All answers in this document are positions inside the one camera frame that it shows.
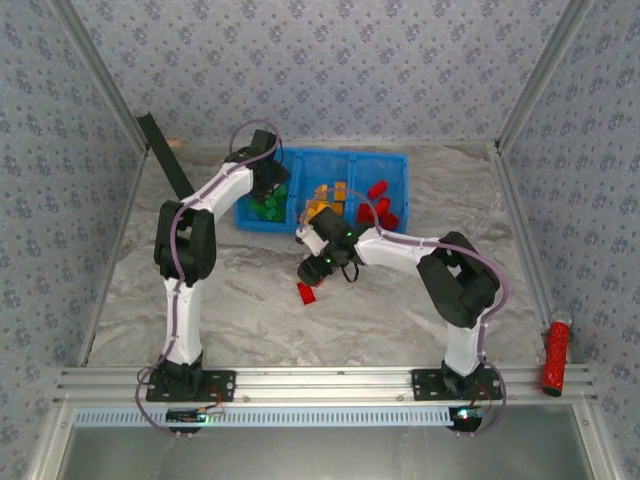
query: red block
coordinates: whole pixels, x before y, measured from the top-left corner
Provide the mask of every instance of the red block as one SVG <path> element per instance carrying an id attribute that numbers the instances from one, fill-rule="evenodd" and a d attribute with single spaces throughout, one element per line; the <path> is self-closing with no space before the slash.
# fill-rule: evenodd
<path id="1" fill-rule="evenodd" d="M 316 301 L 316 296 L 313 294 L 313 290 L 310 286 L 305 285 L 302 282 L 298 282 L 298 291 L 300 292 L 300 298 L 302 298 L 302 303 L 305 305 L 309 305 Z"/>
<path id="2" fill-rule="evenodd" d="M 371 211 L 371 207 L 366 203 L 361 203 L 360 206 L 358 206 L 356 223 L 373 223 L 373 212 Z"/>
<path id="3" fill-rule="evenodd" d="M 377 198 L 384 192 L 386 192 L 388 187 L 389 184 L 387 184 L 387 181 L 381 180 L 369 189 L 369 192 L 367 192 L 367 196 L 371 199 Z"/>
<path id="4" fill-rule="evenodd" d="M 398 226 L 398 223 L 400 223 L 400 220 L 393 213 L 388 213 L 387 215 L 385 215 L 380 222 L 382 228 L 389 231 L 395 230 Z"/>
<path id="5" fill-rule="evenodd" d="M 389 208 L 391 208 L 391 199 L 388 197 L 382 197 L 378 202 L 378 205 L 376 205 L 378 219 L 383 218 L 387 213 L 389 213 Z"/>

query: green block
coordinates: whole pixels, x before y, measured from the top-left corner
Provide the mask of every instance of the green block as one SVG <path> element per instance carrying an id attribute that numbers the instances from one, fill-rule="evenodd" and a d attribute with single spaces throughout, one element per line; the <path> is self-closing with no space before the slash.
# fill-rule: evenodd
<path id="1" fill-rule="evenodd" d="M 286 217 L 286 212 L 284 211 L 284 208 L 279 208 L 278 209 L 278 214 L 276 215 L 276 218 L 273 220 L 274 222 L 284 222 L 284 218 Z"/>
<path id="2" fill-rule="evenodd" d="M 267 220 L 269 220 L 270 222 L 275 222 L 276 217 L 278 216 L 278 210 L 276 208 L 272 208 L 270 209 L 266 214 L 265 217 L 267 218 Z"/>
<path id="3" fill-rule="evenodd" d="M 287 187 L 285 187 L 284 185 L 280 185 L 278 188 L 276 188 L 276 191 L 273 192 L 273 196 L 278 200 L 287 198 Z"/>
<path id="4" fill-rule="evenodd" d="M 271 195 L 265 200 L 264 204 L 269 209 L 275 208 L 278 206 L 278 199 L 275 197 L 275 195 Z"/>
<path id="5" fill-rule="evenodd" d="M 260 216 L 264 216 L 264 214 L 266 213 L 266 211 L 268 210 L 267 207 L 265 207 L 264 205 L 261 205 L 260 203 L 256 202 L 255 200 L 251 200 L 249 202 L 249 209 L 255 213 L 256 215 Z"/>

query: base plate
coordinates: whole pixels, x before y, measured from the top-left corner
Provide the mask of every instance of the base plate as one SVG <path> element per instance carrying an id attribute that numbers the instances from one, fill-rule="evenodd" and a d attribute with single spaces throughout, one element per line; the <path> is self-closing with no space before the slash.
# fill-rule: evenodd
<path id="1" fill-rule="evenodd" d="M 498 382 L 498 374 L 495 371 L 490 368 L 485 368 L 479 370 L 476 375 L 476 385 L 486 389 L 491 400 L 502 399 L 502 390 Z M 413 398 L 416 402 L 456 399 L 444 384 L 442 370 L 439 368 L 412 370 L 411 383 L 413 385 Z M 469 400 L 470 402 L 473 400 L 484 400 L 477 388 L 472 389 L 469 394 L 459 399 Z"/>
<path id="2" fill-rule="evenodd" d="M 236 389 L 236 372 L 233 370 L 203 370 L 202 387 L 192 398 L 183 398 L 171 393 L 170 382 L 158 374 L 156 370 L 151 374 L 147 387 L 147 402 L 202 402 L 215 403 L 218 400 L 218 392 L 221 401 L 232 402 Z"/>

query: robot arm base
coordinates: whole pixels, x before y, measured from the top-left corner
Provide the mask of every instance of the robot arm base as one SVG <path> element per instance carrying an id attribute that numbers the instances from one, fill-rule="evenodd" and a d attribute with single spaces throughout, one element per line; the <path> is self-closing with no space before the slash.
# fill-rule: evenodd
<path id="1" fill-rule="evenodd" d="M 416 369 L 411 371 L 413 399 L 416 402 L 434 400 L 501 400 L 502 390 L 498 375 L 484 365 L 467 376 L 462 376 L 442 362 L 439 369 Z"/>
<path id="2" fill-rule="evenodd" d="M 218 403 L 233 401 L 237 374 L 203 370 L 202 355 L 191 365 L 162 362 L 149 378 L 147 402 Z"/>

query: red cylinder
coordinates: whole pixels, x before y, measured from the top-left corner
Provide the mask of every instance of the red cylinder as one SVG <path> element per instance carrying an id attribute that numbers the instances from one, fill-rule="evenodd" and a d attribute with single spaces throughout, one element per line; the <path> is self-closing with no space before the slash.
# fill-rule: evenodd
<path id="1" fill-rule="evenodd" d="M 562 395 L 564 369 L 569 348 L 570 321 L 556 320 L 551 324 L 547 340 L 547 361 L 544 365 L 543 391 L 552 397 Z"/>

